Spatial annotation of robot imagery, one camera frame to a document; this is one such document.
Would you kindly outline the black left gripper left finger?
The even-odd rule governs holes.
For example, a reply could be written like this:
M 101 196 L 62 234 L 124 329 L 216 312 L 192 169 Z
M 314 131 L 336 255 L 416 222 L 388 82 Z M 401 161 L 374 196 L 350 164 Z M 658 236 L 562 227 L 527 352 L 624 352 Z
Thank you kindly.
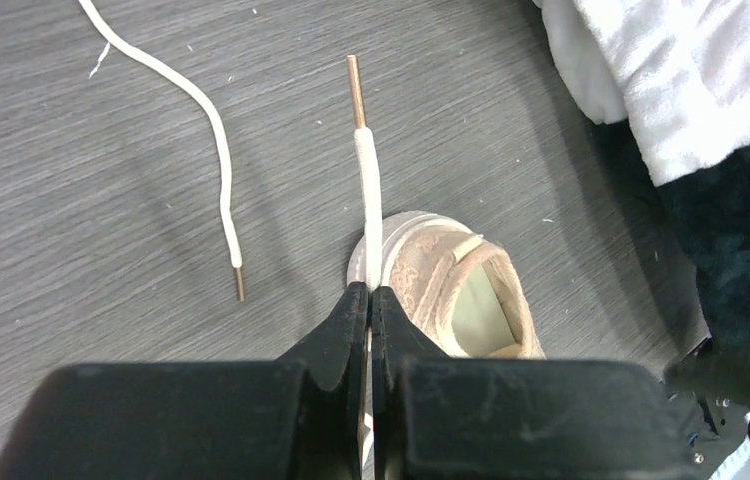
M 47 375 L 0 479 L 358 479 L 369 292 L 274 360 L 88 363 Z

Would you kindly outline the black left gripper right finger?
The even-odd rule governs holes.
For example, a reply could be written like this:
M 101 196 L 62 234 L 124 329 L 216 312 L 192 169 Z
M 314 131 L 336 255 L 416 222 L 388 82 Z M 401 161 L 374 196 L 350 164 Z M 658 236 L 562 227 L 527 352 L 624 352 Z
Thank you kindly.
M 664 387 L 606 360 L 458 359 L 371 297 L 379 479 L 691 479 Z

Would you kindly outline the black white checkered pillow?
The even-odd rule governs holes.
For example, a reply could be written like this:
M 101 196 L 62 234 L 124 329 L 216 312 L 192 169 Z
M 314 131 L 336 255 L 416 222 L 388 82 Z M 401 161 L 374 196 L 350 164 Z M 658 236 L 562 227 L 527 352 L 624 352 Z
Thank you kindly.
M 612 164 L 657 191 L 717 343 L 750 343 L 750 1 L 542 1 Z

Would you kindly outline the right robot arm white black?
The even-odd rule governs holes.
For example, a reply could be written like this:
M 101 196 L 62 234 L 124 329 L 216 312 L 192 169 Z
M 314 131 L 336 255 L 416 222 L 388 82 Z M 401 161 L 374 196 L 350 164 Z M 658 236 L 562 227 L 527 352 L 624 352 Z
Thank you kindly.
M 733 479 L 750 460 L 750 345 L 703 340 L 664 370 L 690 479 Z

